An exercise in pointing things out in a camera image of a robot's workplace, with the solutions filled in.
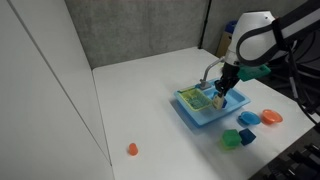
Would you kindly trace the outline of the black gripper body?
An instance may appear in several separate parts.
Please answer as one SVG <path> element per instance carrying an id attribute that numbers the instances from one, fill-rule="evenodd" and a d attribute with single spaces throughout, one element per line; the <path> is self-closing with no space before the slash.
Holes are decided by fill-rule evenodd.
<path id="1" fill-rule="evenodd" d="M 225 63 L 222 68 L 222 76 L 215 81 L 215 87 L 219 92 L 228 92 L 239 81 L 238 72 L 240 68 Z"/>

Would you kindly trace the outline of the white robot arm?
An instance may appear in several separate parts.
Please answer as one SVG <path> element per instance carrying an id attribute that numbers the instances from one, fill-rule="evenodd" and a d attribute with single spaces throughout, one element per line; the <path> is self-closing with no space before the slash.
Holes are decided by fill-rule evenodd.
<path id="1" fill-rule="evenodd" d="M 307 0 L 278 18 L 267 10 L 243 13 L 224 57 L 222 76 L 216 82 L 218 97 L 237 84 L 240 65 L 257 67 L 288 52 L 294 41 L 317 30 L 319 21 L 319 0 Z"/>

